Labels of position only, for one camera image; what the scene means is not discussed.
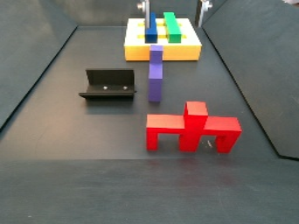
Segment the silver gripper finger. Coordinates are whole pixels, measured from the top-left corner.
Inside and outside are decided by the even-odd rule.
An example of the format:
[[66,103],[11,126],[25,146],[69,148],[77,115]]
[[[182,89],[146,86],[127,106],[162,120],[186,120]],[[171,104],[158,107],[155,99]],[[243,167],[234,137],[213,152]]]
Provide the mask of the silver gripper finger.
[[199,26],[202,26],[205,13],[213,8],[211,0],[201,0],[201,16],[199,16]]
[[150,17],[151,17],[151,4],[150,0],[141,0],[137,4],[137,8],[145,13],[145,27],[149,28],[150,25]]

